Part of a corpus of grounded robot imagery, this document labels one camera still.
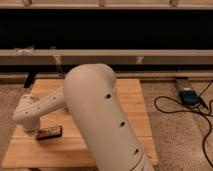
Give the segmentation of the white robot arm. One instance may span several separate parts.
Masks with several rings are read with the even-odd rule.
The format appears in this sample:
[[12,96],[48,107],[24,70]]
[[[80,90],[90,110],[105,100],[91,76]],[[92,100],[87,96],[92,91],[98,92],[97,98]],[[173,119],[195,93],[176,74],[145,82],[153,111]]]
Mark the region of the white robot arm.
[[108,65],[79,65],[43,99],[22,96],[13,120],[33,132],[40,128],[43,115],[67,107],[99,171],[154,171],[118,102],[115,83]]

